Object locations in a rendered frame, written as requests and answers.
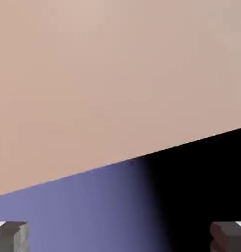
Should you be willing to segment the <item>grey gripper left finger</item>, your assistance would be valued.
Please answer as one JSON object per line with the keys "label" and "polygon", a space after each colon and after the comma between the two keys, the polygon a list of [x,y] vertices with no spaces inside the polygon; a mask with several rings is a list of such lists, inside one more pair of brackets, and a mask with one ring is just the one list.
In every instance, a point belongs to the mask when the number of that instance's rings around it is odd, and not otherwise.
{"label": "grey gripper left finger", "polygon": [[0,252],[31,252],[29,235],[28,222],[5,221],[0,226]]}

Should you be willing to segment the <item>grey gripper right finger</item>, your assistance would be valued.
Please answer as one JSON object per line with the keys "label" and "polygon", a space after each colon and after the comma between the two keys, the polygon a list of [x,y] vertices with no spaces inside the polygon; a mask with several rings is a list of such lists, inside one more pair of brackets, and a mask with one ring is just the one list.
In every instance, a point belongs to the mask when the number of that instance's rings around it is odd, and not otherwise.
{"label": "grey gripper right finger", "polygon": [[210,233],[210,252],[241,252],[241,221],[212,222]]}

